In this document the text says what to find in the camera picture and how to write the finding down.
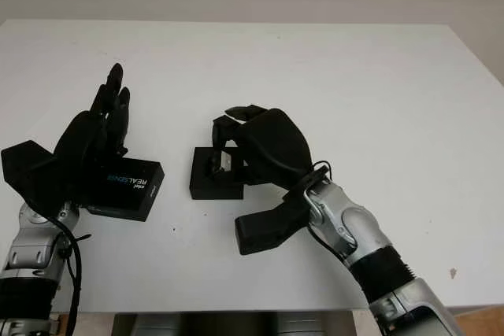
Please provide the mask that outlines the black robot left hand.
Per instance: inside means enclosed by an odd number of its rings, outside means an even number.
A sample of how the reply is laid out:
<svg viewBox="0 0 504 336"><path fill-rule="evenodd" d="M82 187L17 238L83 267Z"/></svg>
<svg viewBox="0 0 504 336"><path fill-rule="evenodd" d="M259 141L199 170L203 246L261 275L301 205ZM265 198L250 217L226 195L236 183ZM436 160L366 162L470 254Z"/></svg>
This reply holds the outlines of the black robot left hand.
<svg viewBox="0 0 504 336"><path fill-rule="evenodd" d="M104 167L127 153L131 95L122 85L123 74L121 64L113 65L91 107L72 119L54 148L54 159L39 169L35 188L40 206L59 207L84 196Z"/></svg>

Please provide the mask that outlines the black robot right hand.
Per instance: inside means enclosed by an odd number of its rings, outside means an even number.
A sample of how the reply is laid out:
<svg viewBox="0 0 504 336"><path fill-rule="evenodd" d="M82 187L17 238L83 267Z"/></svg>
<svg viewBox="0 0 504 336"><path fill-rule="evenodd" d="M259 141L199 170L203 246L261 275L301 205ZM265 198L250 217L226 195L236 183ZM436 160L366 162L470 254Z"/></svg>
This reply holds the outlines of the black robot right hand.
<svg viewBox="0 0 504 336"><path fill-rule="evenodd" d="M219 183L290 190L313 171L306 138L281 109L235 106L213 120L209 175Z"/></svg>

